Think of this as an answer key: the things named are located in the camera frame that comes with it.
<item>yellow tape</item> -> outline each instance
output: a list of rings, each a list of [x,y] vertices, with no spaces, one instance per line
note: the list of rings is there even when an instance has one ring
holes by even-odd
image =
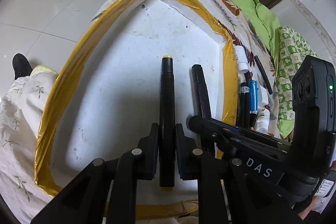
[[[86,60],[111,25],[125,9],[136,1],[137,0],[116,0],[103,12],[79,40],[51,89],[44,107],[37,135],[34,171],[36,185],[52,197],[55,197],[61,190],[61,187],[56,185],[53,181],[49,169],[53,138],[58,122],[77,88]],[[223,49],[223,74],[224,90],[228,96],[224,96],[223,121],[234,124],[238,99],[236,90],[238,80],[232,38],[227,30],[221,26],[218,20],[216,20],[198,0],[177,1],[190,7],[211,26],[214,32],[222,35],[227,40]],[[187,200],[182,203],[170,204],[171,207],[168,205],[137,206],[137,219],[138,217],[139,219],[167,217],[167,215],[170,215],[169,212],[175,212],[175,209],[172,208],[177,208],[177,204],[182,204],[182,206],[185,207],[186,204],[190,202],[192,203],[193,201]]]

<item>bottle cap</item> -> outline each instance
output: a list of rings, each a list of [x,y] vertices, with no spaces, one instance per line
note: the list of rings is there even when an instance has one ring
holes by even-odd
[[[263,86],[258,86],[258,105],[260,106],[268,105],[267,89],[265,89]]]
[[[249,71],[249,67],[246,63],[239,63],[237,67],[238,67],[238,73],[241,75]]]

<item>metal screw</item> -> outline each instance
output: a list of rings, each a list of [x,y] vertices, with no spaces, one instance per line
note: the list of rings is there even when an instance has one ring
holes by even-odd
[[[94,160],[92,161],[92,164],[93,164],[94,166],[102,165],[102,164],[103,164],[103,160],[100,159],[100,158],[94,159]]]
[[[241,159],[238,159],[238,158],[232,159],[232,164],[235,165],[235,166],[240,166],[242,163],[243,162],[242,162]]]
[[[230,138],[232,141],[235,141],[235,142],[240,142],[240,139],[237,139],[237,138],[234,138],[234,137],[231,137]]]
[[[142,150],[140,148],[134,148],[132,150],[133,155],[140,155],[142,153]]]
[[[193,150],[193,154],[196,155],[196,156],[198,156],[198,155],[202,155],[202,153],[203,153],[202,149],[195,148],[195,149]]]

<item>white bottle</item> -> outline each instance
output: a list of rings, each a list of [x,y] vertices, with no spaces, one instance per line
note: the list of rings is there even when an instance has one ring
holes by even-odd
[[[234,46],[234,49],[235,49],[238,73],[243,75],[244,73],[249,71],[245,50],[243,46]]]
[[[269,110],[266,108],[262,108],[258,111],[257,115],[257,125],[255,130],[267,134],[269,124]]]

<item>green cloth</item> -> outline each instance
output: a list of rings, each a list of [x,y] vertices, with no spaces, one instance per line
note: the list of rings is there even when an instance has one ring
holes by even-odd
[[[286,138],[294,129],[295,113],[292,107],[292,79],[307,55],[317,57],[307,41],[294,29],[280,27],[279,69],[276,85],[279,93],[278,129]]]
[[[279,41],[278,32],[280,27],[278,17],[271,12],[259,0],[232,0],[247,16],[252,23],[256,34],[270,51],[274,60],[275,71],[278,71]]]

